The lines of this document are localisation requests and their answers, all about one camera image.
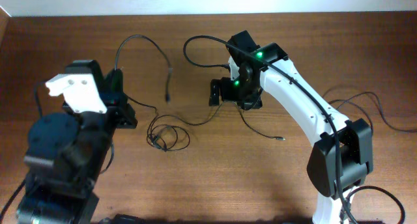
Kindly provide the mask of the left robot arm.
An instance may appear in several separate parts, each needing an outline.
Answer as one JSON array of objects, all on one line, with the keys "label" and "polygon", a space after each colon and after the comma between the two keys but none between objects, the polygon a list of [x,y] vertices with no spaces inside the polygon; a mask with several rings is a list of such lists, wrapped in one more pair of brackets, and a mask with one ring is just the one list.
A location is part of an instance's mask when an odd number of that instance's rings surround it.
[{"label": "left robot arm", "polygon": [[117,128],[135,128],[135,111],[119,69],[104,75],[96,60],[74,61],[45,81],[63,112],[44,115],[29,130],[29,168],[18,223],[89,223],[99,198],[93,189]]}]

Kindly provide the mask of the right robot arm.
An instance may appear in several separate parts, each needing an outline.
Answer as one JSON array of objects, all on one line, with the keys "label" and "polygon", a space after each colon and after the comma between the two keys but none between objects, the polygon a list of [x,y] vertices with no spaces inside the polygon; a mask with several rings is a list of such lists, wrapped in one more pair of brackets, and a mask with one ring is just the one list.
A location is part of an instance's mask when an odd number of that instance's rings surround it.
[{"label": "right robot arm", "polygon": [[326,102],[276,43],[260,46],[242,31],[224,44],[230,76],[212,80],[209,104],[233,102],[243,110],[257,109],[261,93],[270,94],[312,145],[307,173],[318,191],[312,222],[356,223],[352,196],[373,171],[371,126],[364,119],[351,121]]}]

